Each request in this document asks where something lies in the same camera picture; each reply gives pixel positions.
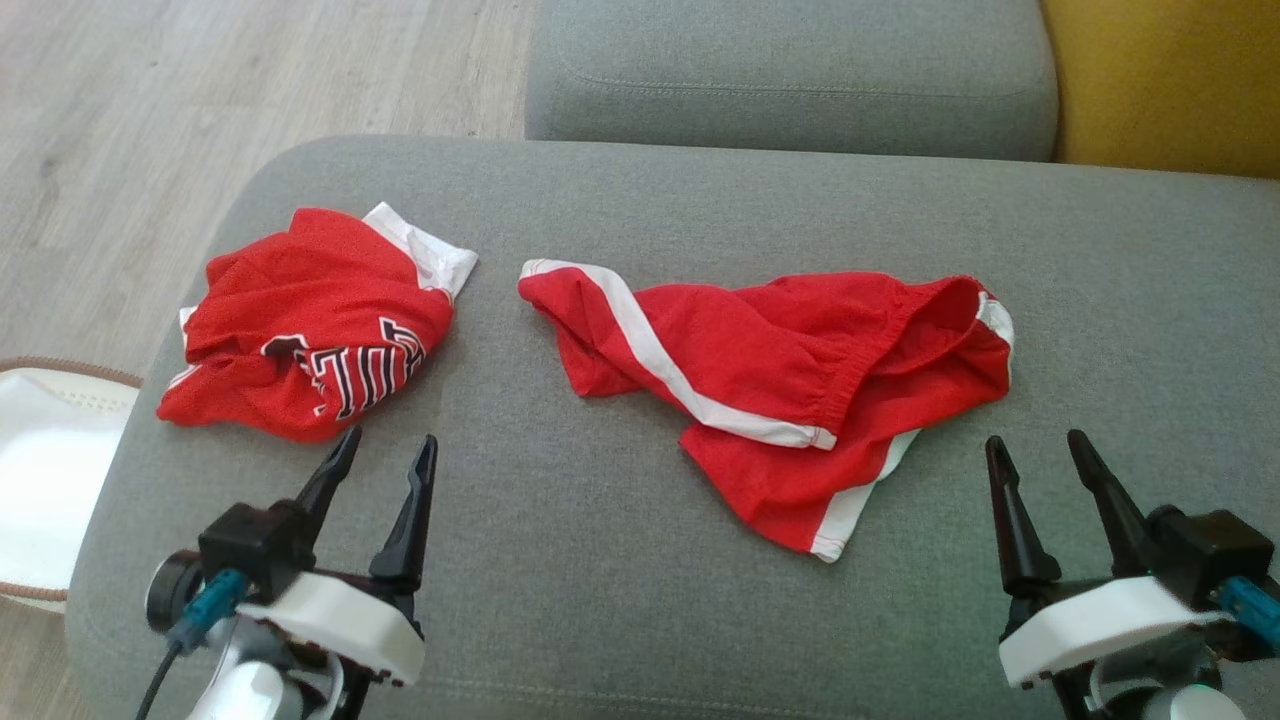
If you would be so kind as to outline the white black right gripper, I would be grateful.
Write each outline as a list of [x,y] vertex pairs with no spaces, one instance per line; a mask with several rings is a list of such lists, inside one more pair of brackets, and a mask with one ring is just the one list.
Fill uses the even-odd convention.
[[1112,555],[1112,575],[1087,589],[1060,584],[1020,496],[1020,475],[1000,436],[986,441],[986,462],[1004,592],[1010,620],[998,661],[1011,688],[1029,689],[1071,673],[1087,693],[1115,687],[1188,685],[1236,639],[1220,610],[1190,609],[1148,575],[1160,551],[1146,518],[1084,430],[1068,432],[1082,484],[1092,493]]

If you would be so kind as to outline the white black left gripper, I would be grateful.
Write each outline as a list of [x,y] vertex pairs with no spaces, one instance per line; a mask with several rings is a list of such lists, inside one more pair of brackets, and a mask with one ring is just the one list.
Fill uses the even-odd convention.
[[[302,546],[315,544],[362,433],[362,427],[348,427],[296,497]],[[369,565],[370,578],[397,594],[416,593],[422,583],[438,454],[436,437],[426,434],[407,474],[410,491],[396,523]],[[413,685],[421,676],[425,644],[411,620],[396,606],[334,577],[302,571],[274,601],[244,601],[236,612],[394,683]]]

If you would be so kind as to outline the red lettered basketball jersey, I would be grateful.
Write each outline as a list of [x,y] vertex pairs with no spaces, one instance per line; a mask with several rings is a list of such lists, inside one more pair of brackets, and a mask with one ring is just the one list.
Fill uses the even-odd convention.
[[428,365],[477,265],[387,204],[301,208],[289,227],[214,258],[179,314],[186,369],[157,416],[297,443],[335,438]]

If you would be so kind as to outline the red white-striped shorts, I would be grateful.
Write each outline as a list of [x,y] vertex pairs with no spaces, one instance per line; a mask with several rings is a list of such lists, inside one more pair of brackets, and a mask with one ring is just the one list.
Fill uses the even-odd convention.
[[635,291],[604,266],[536,259],[518,293],[553,325],[576,395],[648,392],[686,413],[680,443],[736,516],[823,562],[922,430],[1012,379],[1012,318],[969,275]]

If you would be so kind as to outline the grey fabric sofa seat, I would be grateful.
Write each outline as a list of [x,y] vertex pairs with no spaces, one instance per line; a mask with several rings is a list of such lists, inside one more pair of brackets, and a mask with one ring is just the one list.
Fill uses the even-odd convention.
[[[1280,181],[1028,161],[346,136],[268,163],[221,254],[297,208],[385,201],[479,252],[451,337],[364,423],[317,542],[365,571],[440,442],[420,682],[361,720],[1061,720],[1009,687],[983,445],[1002,436],[1069,578],[1110,555],[1066,433],[1138,505],[1229,509],[1277,543]],[[974,275],[1012,389],[924,430],[826,565],[730,511],[657,398],[585,402],[517,295],[534,258],[640,290],[809,272]]]

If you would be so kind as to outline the white laundry basket brown rim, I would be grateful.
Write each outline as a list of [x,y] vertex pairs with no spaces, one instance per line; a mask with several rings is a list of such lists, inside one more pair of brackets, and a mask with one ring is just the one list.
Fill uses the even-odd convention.
[[70,579],[142,380],[0,359],[0,598],[65,614]]

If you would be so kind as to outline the yellow cushion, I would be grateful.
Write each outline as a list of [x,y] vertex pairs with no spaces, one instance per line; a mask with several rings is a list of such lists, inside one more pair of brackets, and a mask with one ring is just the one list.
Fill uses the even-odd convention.
[[1070,164],[1280,181],[1280,0],[1041,0]]

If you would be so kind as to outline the grey sofa back cushion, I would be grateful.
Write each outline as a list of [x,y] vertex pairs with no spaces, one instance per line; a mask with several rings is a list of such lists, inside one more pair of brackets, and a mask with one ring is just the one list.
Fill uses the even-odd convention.
[[1039,0],[544,0],[531,140],[1046,161]]

